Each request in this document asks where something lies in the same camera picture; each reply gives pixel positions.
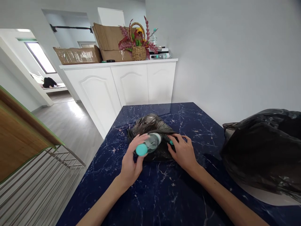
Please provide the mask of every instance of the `white wall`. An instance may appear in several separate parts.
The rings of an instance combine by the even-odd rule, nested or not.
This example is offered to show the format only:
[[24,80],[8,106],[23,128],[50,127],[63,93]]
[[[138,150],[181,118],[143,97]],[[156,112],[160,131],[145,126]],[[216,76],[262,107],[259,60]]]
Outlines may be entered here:
[[[88,16],[63,16],[64,21],[69,27],[90,27]],[[69,29],[70,34],[80,48],[78,42],[96,42],[93,33],[90,30]]]
[[219,124],[301,111],[299,2],[146,0],[158,45],[179,58],[172,101],[193,101]]
[[27,49],[24,42],[18,41],[17,38],[32,38],[35,39],[32,32],[19,32],[15,29],[0,29],[0,37],[6,42],[6,44],[11,48],[14,54],[23,63],[25,68],[36,75],[39,73],[43,77],[51,77],[57,83],[61,83],[62,80],[59,75],[56,74],[45,74],[44,70],[40,67],[34,57],[31,55],[30,51]]
[[[45,14],[45,17],[47,18],[47,21],[53,26],[68,26],[61,15],[47,13]],[[78,44],[75,42],[70,33],[70,29],[57,28],[57,32],[54,32],[54,35],[57,41],[59,42],[61,48],[78,47]]]
[[2,61],[0,61],[0,85],[29,111],[33,111],[41,106],[23,84],[7,69]]
[[123,10],[126,23],[129,23],[134,18],[135,21],[143,25],[145,24],[143,18],[143,15],[145,15],[145,3],[143,2],[129,0],[2,0],[0,7],[0,29],[30,29],[71,95],[74,99],[79,100],[66,74],[59,68],[61,62],[53,50],[53,47],[59,46],[59,43],[42,9],[87,13],[90,24],[93,25],[93,22],[98,22],[97,7]]

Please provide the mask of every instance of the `white cabinet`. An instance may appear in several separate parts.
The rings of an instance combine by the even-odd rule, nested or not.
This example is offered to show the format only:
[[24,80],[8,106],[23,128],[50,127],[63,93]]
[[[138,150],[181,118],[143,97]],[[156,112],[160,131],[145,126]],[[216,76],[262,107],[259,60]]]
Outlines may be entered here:
[[148,104],[146,64],[111,67],[121,106]]
[[109,67],[65,70],[72,86],[103,138],[121,110]]
[[121,107],[171,103],[177,59],[60,66],[103,138]]
[[149,104],[171,103],[175,69],[175,62],[147,65]]

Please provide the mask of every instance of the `black curtain rod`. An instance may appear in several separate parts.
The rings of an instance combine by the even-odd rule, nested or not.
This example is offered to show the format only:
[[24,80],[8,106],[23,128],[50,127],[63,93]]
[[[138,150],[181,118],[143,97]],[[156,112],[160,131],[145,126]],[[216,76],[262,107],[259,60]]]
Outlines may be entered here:
[[52,26],[52,24],[50,24],[51,29],[53,30],[53,32],[57,32],[56,28],[67,28],[67,29],[84,29],[84,30],[90,30],[91,33],[92,32],[92,27],[86,28],[86,27],[67,27],[67,26]]

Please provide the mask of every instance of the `wrist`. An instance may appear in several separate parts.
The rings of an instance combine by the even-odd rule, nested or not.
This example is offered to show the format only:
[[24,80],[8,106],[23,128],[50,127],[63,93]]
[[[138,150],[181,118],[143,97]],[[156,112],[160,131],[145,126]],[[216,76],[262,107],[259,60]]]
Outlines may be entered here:
[[115,179],[113,180],[112,184],[113,183],[114,183],[114,187],[116,188],[116,191],[118,193],[120,193],[120,195],[122,195],[123,193],[125,193],[129,189],[129,186],[121,178],[120,174],[117,177],[115,177]]
[[193,178],[196,179],[199,175],[203,173],[205,169],[198,164],[197,162],[193,165],[193,167],[190,167],[186,170],[186,172]]

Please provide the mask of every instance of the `blue marble countertop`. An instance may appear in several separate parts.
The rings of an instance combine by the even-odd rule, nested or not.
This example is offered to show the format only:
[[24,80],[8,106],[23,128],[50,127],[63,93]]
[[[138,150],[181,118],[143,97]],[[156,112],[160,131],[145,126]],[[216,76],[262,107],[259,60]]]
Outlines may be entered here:
[[[241,189],[225,170],[219,151],[224,131],[194,103],[124,106],[60,217],[75,226],[120,173],[128,147],[126,129],[149,113],[192,139],[197,161],[268,224],[301,225],[301,206],[265,204]],[[233,225],[215,200],[175,161],[143,162],[143,171],[102,225]]]

